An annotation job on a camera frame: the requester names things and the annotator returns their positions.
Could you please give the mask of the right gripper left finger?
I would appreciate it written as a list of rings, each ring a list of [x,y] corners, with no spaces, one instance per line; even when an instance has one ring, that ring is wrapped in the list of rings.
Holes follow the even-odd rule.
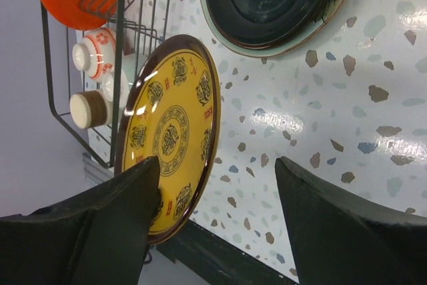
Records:
[[[2,284],[137,284],[159,206],[159,161],[29,215],[1,219]]]

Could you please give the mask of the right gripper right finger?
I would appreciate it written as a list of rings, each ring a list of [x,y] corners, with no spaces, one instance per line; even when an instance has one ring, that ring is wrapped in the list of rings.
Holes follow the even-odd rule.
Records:
[[[275,162],[300,284],[425,284],[426,218],[381,206],[283,156]]]

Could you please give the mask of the yellow patterned plate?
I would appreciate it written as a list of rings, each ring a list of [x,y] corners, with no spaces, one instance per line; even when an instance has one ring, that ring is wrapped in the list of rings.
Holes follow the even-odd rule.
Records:
[[[159,244],[189,219],[207,184],[220,136],[218,72],[191,35],[164,41],[131,86],[117,134],[115,173],[159,161],[160,204],[147,241]]]

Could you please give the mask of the light green floral plate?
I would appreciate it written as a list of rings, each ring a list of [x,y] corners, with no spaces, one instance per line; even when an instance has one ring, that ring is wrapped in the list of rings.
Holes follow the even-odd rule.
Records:
[[[256,57],[256,58],[267,58],[280,55],[286,52],[289,52],[303,43],[311,39],[315,34],[317,34],[321,28],[323,28],[333,17],[336,11],[342,6],[344,0],[324,0],[324,2],[318,8],[316,14],[300,28],[291,34],[289,37],[274,43],[273,45],[267,47],[244,47],[232,43],[227,40],[215,27],[212,19],[209,16],[207,10],[206,0],[200,0],[203,15],[205,17],[206,23],[209,26],[211,32],[217,37],[222,45],[230,49],[234,53],[247,56],[247,57]]]

